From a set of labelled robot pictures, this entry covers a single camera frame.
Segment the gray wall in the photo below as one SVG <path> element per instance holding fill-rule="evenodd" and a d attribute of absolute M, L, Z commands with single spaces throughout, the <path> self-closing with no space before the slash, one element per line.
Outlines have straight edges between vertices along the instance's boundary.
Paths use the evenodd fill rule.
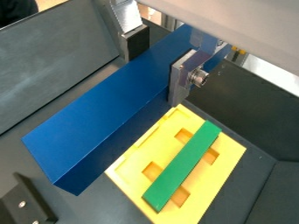
<path fill-rule="evenodd" d="M 117 56 L 93 0 L 73 0 L 0 31 L 0 134 Z"/>

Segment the screw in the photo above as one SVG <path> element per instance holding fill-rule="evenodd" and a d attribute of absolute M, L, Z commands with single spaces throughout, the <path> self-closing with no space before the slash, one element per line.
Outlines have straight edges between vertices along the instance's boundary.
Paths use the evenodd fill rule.
<path fill-rule="evenodd" d="M 26 201 L 22 201 L 19 207 L 23 208 L 26 206 Z"/>

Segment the green rectangular block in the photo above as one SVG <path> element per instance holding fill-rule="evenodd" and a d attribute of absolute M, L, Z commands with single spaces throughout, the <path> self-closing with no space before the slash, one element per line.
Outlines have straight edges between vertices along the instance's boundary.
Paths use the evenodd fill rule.
<path fill-rule="evenodd" d="M 145 192 L 143 199 L 158 213 L 163 210 L 178 187 L 189 177 L 219 133 L 221 128 L 206 121 Z"/>

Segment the blue metal block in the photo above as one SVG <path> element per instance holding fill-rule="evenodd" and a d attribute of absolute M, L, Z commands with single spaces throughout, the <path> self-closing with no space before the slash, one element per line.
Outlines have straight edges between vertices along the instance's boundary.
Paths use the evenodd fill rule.
<path fill-rule="evenodd" d="M 183 26 L 46 121 L 23 142 L 50 181 L 79 195 L 167 111 L 170 65 L 193 48 Z"/>

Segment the yellow tray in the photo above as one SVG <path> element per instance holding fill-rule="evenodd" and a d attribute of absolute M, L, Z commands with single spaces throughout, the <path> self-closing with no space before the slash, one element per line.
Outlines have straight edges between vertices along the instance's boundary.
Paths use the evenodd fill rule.
<path fill-rule="evenodd" d="M 198 223 L 246 148 L 222 132 L 161 213 L 143 194 L 205 120 L 185 106 L 173 108 L 145 133 L 106 174 L 154 223 Z"/>

